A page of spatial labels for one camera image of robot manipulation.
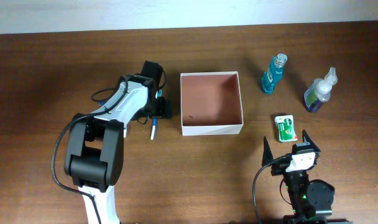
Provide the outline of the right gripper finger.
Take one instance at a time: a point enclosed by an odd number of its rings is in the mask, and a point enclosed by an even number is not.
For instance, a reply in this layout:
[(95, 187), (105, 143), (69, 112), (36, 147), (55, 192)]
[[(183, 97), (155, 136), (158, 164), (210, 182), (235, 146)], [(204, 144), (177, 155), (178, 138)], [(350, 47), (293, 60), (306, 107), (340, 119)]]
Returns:
[(315, 153), (320, 153), (320, 149), (319, 147), (313, 142), (313, 140), (309, 137), (308, 133), (306, 132), (305, 129), (302, 130), (302, 138), (303, 138), (303, 142), (307, 142), (308, 143), (308, 147), (310, 149), (313, 149), (313, 151)]
[(263, 138), (263, 155), (262, 155), (262, 166), (266, 166), (270, 164), (274, 160), (272, 155), (272, 151), (269, 146), (269, 142), (267, 138), (264, 136)]

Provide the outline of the blue white toothbrush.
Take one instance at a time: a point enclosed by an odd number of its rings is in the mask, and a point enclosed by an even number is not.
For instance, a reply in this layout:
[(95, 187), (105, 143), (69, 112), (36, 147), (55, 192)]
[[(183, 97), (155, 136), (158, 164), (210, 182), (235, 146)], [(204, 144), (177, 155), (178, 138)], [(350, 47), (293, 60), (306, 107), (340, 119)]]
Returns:
[[(162, 96), (162, 90), (159, 90), (155, 97), (158, 98), (158, 97), (161, 97), (161, 96)], [(154, 140), (156, 129), (157, 129), (157, 118), (154, 118), (152, 120), (152, 129), (151, 129), (150, 140)]]

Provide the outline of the green white soap packet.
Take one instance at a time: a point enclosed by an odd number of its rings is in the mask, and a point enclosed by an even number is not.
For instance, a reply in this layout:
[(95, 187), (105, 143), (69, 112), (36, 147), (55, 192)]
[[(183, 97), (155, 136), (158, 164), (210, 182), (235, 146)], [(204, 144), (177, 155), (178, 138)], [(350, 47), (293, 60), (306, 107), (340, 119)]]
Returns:
[(292, 142), (298, 140), (294, 129), (292, 115), (276, 116), (274, 121), (278, 129), (278, 138), (280, 142)]

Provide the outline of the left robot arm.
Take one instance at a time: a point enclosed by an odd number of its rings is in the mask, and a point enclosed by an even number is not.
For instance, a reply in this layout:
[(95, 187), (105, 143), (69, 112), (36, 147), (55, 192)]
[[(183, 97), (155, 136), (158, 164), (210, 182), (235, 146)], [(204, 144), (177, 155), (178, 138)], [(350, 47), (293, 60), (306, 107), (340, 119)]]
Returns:
[(140, 118), (170, 119), (171, 103), (158, 92), (167, 75), (158, 63), (145, 61), (142, 71), (121, 76), (112, 96), (90, 114), (76, 114), (69, 134), (64, 171), (83, 196), (89, 223), (119, 223), (114, 186), (124, 162), (124, 129)]

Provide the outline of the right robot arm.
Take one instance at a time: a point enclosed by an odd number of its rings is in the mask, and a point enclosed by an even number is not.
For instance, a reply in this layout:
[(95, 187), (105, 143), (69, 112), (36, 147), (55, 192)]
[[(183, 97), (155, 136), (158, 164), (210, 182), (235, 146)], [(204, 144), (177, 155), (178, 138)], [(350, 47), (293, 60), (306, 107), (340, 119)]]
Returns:
[(332, 215), (335, 188), (324, 180), (310, 180), (308, 171), (317, 165), (319, 147), (302, 131), (303, 142), (294, 144), (288, 154), (274, 158), (266, 138), (263, 139), (262, 167), (256, 175), (270, 167), (272, 176), (282, 176), (293, 215), (285, 215), (282, 223), (349, 223), (347, 219), (328, 219)]

